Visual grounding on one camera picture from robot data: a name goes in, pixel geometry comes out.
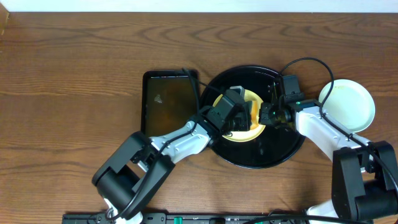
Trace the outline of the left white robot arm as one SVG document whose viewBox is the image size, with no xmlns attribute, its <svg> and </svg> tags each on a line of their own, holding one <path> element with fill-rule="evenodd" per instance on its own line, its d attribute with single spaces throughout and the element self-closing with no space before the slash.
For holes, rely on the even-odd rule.
<svg viewBox="0 0 398 224">
<path fill-rule="evenodd" d="M 258 117 L 253 103 L 223 103 L 198 110 L 180 129 L 157 137 L 131 134 L 96 171 L 92 183 L 108 204 L 106 219 L 140 223 L 177 162 L 202 152 L 231 131 L 249 131 Z"/>
</svg>

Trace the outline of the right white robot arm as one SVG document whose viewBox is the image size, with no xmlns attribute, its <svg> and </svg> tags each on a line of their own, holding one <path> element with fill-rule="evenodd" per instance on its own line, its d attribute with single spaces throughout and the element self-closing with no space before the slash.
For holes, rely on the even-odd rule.
<svg viewBox="0 0 398 224">
<path fill-rule="evenodd" d="M 331 199 L 307 209 L 310 223 L 397 214 L 397 161 L 388 142 L 352 133 L 322 103 L 305 100 L 296 83 L 276 83 L 273 91 L 272 101 L 261 106 L 260 123 L 308 138 L 332 161 Z"/>
</svg>

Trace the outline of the yellow plate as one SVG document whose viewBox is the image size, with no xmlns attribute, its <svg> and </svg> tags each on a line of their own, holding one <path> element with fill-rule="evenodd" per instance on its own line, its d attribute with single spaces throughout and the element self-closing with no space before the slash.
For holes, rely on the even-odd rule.
<svg viewBox="0 0 398 224">
<path fill-rule="evenodd" d="M 257 101 L 259 109 L 261 107 L 261 103 L 263 103 L 263 100 L 260 98 L 259 95 L 247 89 L 244 90 L 244 100 Z M 265 127 L 266 127 L 265 125 L 259 124 L 259 126 L 254 130 L 231 131 L 229 134 L 224 135 L 223 137 L 232 142 L 248 142 L 257 138 L 263 132 L 263 130 L 265 130 Z"/>
</svg>

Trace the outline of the light blue front plate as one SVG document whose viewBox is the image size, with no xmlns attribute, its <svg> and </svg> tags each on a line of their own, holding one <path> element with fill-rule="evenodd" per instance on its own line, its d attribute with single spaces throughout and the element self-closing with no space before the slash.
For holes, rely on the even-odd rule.
<svg viewBox="0 0 398 224">
<path fill-rule="evenodd" d="M 374 100 L 367 89 L 347 79 L 334 81 L 333 89 L 323 108 L 354 133 L 368 128 L 376 114 Z"/>
</svg>

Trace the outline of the yellow sponge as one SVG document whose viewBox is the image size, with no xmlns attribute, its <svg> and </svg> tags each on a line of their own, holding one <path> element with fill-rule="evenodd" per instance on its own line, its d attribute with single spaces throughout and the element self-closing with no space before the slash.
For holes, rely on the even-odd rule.
<svg viewBox="0 0 398 224">
<path fill-rule="evenodd" d="M 251 125 L 250 130 L 254 130 L 259 126 L 259 106 L 257 101 L 251 101 Z"/>
</svg>

